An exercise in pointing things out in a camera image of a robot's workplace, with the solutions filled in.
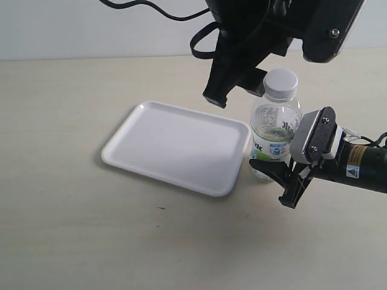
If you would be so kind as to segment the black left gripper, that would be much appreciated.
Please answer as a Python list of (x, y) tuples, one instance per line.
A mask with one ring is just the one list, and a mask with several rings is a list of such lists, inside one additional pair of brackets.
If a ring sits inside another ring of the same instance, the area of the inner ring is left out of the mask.
[(225, 108), (236, 86), (262, 97), (267, 71), (257, 68), (269, 54), (285, 56), (305, 33), (304, 1), (216, 1), (216, 58), (203, 92)]

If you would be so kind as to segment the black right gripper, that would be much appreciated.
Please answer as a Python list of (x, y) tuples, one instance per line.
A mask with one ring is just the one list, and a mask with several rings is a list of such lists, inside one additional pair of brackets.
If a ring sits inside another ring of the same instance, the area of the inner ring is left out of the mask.
[(311, 164), (295, 163), (293, 170), (285, 162), (270, 162), (260, 159), (250, 159), (249, 164), (253, 169), (267, 175), (285, 189), (279, 197), (280, 203), (295, 209), (300, 198), (313, 179), (313, 173), (318, 169), (318, 161)]

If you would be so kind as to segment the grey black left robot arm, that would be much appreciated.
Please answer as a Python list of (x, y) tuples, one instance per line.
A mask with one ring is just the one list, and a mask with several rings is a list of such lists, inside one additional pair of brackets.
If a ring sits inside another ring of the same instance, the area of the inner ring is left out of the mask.
[(191, 40), (192, 54), (212, 66), (203, 96), (225, 108), (236, 86), (261, 95), (266, 74), (258, 65), (270, 54), (285, 56), (302, 39), (308, 21), (302, 1), (207, 1), (214, 21)]

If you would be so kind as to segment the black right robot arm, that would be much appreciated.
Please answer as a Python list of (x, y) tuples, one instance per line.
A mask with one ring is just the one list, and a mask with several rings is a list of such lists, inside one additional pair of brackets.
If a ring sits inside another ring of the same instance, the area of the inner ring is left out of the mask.
[(314, 178), (386, 193), (386, 149), (344, 142), (334, 159), (311, 164), (250, 159), (251, 167), (278, 183), (284, 192), (279, 202), (296, 208)]

